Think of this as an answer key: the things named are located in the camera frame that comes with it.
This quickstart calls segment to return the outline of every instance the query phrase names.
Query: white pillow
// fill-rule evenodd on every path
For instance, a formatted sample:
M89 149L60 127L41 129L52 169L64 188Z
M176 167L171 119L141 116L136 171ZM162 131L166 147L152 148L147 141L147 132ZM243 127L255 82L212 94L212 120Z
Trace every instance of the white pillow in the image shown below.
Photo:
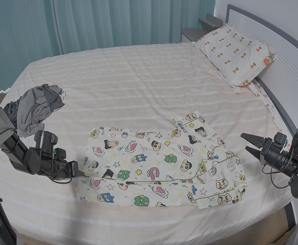
M251 82L274 61L274 55L266 44L241 34L229 24L204 35L195 46L208 57L237 93L241 92L239 86Z

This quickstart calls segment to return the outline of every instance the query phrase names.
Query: curtain fold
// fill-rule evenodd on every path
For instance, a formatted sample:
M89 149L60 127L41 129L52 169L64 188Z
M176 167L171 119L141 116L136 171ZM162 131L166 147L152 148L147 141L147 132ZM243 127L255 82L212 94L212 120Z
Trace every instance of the curtain fold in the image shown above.
M0 90L31 62L99 47L179 43L215 0L0 0Z

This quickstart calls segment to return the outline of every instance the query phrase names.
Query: headboard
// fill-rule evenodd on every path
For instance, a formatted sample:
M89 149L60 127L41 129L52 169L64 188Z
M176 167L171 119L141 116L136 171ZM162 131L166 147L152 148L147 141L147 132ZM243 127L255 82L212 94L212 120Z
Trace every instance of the headboard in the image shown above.
M270 22L233 5L227 6L226 23L262 41L276 53L276 61L256 79L294 134L298 128L298 41Z

